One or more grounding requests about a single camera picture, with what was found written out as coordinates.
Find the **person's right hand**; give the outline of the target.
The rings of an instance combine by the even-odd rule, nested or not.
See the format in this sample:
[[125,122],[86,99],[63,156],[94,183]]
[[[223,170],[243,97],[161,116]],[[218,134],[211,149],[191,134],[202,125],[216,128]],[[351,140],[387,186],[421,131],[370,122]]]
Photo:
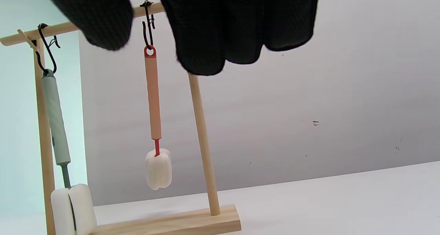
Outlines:
[[[130,39],[130,0],[51,0],[84,34],[105,50]],[[220,73],[226,61],[253,64],[265,46],[287,51],[313,36],[318,0],[160,0],[171,26],[177,59],[194,75]]]

